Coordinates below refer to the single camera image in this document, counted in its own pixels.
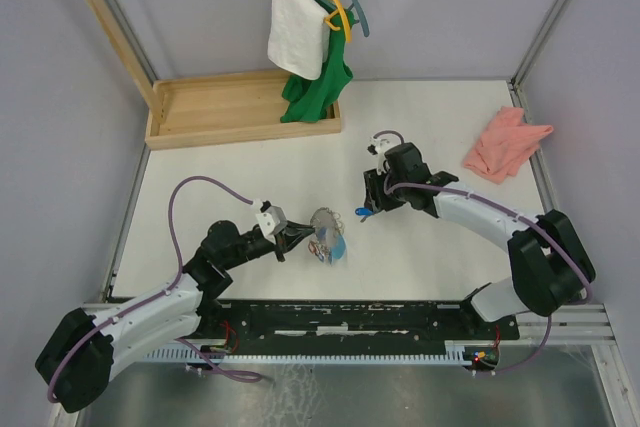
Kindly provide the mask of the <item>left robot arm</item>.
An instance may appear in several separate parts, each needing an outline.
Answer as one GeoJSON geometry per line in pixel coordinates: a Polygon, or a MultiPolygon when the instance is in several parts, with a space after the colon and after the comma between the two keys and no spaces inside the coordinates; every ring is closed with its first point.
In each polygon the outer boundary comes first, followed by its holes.
{"type": "Polygon", "coordinates": [[[282,261],[314,234],[310,225],[286,221],[271,235],[259,226],[241,233],[228,220],[210,226],[179,279],[91,314],[78,307],[59,322],[35,361],[47,398],[68,413],[94,402],[125,368],[164,344],[221,325],[214,302],[231,285],[232,268],[272,254],[282,261]]]}

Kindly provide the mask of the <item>key with red tag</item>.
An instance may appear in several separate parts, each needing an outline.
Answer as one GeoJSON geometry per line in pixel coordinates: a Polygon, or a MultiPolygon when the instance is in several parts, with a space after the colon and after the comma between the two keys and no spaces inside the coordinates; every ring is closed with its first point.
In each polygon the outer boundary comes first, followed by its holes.
{"type": "Polygon", "coordinates": [[[313,254],[316,258],[318,258],[321,262],[324,261],[325,256],[321,246],[313,241],[310,241],[308,244],[308,249],[311,254],[313,254]]]}

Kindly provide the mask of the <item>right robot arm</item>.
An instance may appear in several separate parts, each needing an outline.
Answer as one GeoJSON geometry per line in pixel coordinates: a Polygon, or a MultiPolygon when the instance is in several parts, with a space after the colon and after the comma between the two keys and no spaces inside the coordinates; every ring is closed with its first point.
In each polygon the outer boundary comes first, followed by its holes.
{"type": "Polygon", "coordinates": [[[458,315],[467,336],[481,338],[495,321],[533,312],[548,317],[592,295],[595,268],[570,219],[558,210],[529,216],[473,192],[446,171],[433,173],[411,142],[378,136],[368,151],[377,165],[364,174],[365,200],[356,213],[367,219],[404,205],[456,223],[503,250],[510,275],[469,294],[458,315]]]}

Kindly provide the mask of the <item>key with blue tag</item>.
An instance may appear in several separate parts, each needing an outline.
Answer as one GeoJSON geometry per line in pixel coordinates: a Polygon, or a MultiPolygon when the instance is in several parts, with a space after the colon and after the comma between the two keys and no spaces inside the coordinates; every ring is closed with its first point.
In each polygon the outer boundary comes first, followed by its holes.
{"type": "Polygon", "coordinates": [[[355,214],[360,219],[360,222],[365,222],[374,215],[374,212],[366,207],[359,207],[355,209],[355,214]]]}

